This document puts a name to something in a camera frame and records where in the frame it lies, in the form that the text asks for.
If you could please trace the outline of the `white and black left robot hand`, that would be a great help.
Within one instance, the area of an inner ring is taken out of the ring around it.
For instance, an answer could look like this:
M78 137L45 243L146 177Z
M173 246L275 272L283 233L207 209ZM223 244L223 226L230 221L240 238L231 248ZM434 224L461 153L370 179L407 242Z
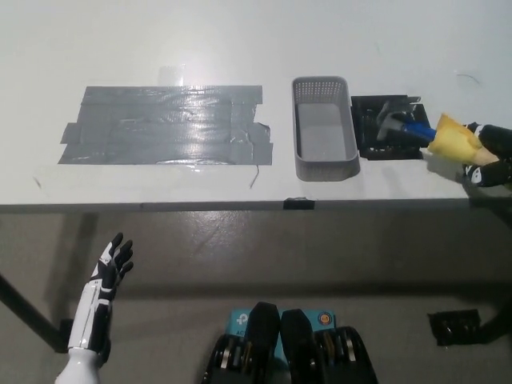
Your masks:
M133 242L118 233L107 244L83 287L75 312L68 347L104 352L110 337L113 303L125 275L134 263Z

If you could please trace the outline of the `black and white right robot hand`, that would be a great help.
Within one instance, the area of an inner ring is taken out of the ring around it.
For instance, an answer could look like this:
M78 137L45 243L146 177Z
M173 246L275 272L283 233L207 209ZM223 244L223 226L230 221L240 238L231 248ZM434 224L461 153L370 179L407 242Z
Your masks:
M473 122L466 127L480 141L465 175L478 187L511 184L511 129Z

